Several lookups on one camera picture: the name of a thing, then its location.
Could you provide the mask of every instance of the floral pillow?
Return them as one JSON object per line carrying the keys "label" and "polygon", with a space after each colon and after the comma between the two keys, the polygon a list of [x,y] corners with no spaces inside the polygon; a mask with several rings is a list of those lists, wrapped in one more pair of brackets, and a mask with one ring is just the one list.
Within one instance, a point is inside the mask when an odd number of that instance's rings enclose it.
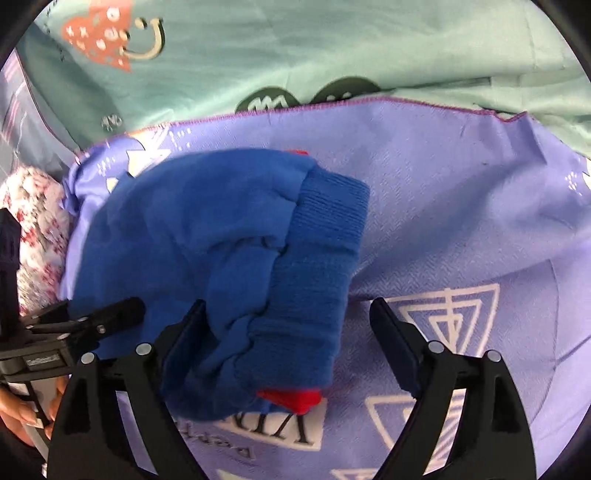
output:
{"label": "floral pillow", "polygon": [[58,182],[32,167],[19,168],[0,186],[0,208],[21,224],[21,315],[57,301],[70,238],[70,216],[60,205],[63,196]]}

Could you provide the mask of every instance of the metal screw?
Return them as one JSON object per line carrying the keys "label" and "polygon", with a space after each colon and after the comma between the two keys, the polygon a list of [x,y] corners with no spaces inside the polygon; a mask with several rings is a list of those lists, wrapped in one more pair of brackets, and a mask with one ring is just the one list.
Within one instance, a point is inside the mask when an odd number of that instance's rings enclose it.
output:
{"label": "metal screw", "polygon": [[429,342],[428,346],[429,350],[433,353],[443,353],[445,350],[445,347],[441,342]]}
{"label": "metal screw", "polygon": [[491,362],[498,363],[501,361],[501,354],[496,350],[488,350],[486,356]]}
{"label": "metal screw", "polygon": [[152,351],[152,345],[150,345],[149,343],[140,343],[136,348],[135,348],[135,353],[137,353],[138,355],[148,355],[150,352]]}
{"label": "metal screw", "polygon": [[84,355],[82,355],[80,360],[85,365],[91,364],[95,361],[95,354],[93,354],[92,352],[86,352]]}

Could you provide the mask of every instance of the human hand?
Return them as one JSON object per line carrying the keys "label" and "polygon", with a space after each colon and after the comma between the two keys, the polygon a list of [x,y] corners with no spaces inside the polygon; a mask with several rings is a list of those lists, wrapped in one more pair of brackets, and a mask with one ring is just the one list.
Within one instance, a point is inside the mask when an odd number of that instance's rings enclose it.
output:
{"label": "human hand", "polygon": [[[56,396],[52,399],[47,416],[55,421],[57,409],[60,406],[61,398],[66,390],[68,378],[56,378]],[[22,442],[33,446],[33,441],[24,429],[24,425],[37,425],[37,415],[35,411],[25,402],[13,395],[6,388],[0,388],[0,417],[4,421],[4,425],[13,432]],[[45,434],[51,438],[53,432],[53,422],[45,427]]]}

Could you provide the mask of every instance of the green cloth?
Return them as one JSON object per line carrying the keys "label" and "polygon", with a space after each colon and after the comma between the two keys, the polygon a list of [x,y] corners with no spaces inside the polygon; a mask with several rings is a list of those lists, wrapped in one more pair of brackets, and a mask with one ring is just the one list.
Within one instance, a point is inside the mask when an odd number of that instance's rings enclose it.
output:
{"label": "green cloth", "polygon": [[[107,15],[116,7],[120,14]],[[68,42],[66,26],[88,25],[95,30],[74,39],[94,45],[108,17],[118,18],[116,33],[129,32],[125,48],[140,53],[155,43],[150,21],[161,19],[160,54],[124,59],[127,71],[118,57],[98,63]],[[528,110],[591,156],[591,85],[530,0],[62,0],[17,48],[82,148],[164,121],[382,91]]]}

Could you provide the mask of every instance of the purple towel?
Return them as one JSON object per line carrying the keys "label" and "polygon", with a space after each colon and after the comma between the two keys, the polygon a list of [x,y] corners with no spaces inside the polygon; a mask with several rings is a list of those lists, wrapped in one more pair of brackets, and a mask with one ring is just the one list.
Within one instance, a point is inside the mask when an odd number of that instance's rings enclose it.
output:
{"label": "purple towel", "polygon": [[[137,174],[187,151],[237,147],[305,150],[323,168],[365,182],[371,196],[326,399],[304,417],[179,419],[208,475],[373,476],[412,406],[369,328],[366,300],[376,296],[455,351],[502,352],[531,423],[541,475],[591,399],[591,379],[580,374],[591,361],[586,160],[527,115],[507,121],[392,99],[162,125],[97,145],[72,170],[67,204],[79,223],[64,294],[72,291],[87,226],[108,197],[107,185],[128,169]],[[449,452],[461,403],[458,392],[431,468]]]}

